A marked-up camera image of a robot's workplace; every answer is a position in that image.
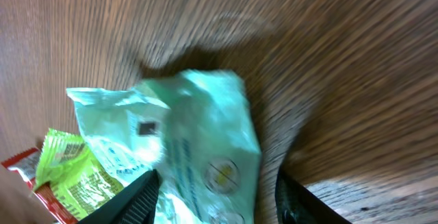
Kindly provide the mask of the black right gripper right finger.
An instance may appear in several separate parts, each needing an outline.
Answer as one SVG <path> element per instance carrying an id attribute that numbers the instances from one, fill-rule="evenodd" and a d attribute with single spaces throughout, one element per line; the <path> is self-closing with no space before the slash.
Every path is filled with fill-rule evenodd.
<path id="1" fill-rule="evenodd" d="M 284 171 L 277 175 L 274 196 L 280 224 L 351 224 Z"/>

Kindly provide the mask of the green snack bag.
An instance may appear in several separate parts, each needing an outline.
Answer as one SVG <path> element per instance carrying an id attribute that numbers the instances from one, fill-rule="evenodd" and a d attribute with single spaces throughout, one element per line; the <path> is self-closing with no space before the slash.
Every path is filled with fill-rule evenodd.
<path id="1" fill-rule="evenodd" d="M 55 129 L 45 136 L 34 188 L 40 189 L 45 184 L 78 221 L 123 189 L 101 166 L 81 136 Z"/>

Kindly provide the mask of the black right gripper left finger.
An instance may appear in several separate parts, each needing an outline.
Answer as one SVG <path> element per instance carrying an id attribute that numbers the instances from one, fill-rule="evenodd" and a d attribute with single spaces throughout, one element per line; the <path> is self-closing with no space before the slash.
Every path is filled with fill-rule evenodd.
<path id="1" fill-rule="evenodd" d="M 154 224 L 159 175 L 147 171 L 78 224 Z"/>

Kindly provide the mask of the light teal tissue packet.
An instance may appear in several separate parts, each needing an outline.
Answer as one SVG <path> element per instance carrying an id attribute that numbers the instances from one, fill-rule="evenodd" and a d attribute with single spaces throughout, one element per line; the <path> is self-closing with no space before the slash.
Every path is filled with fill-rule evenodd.
<path id="1" fill-rule="evenodd" d="M 127 186 L 158 172 L 156 223 L 254 221 L 261 149 L 235 73 L 184 71 L 130 90 L 66 93 L 107 173 Z"/>

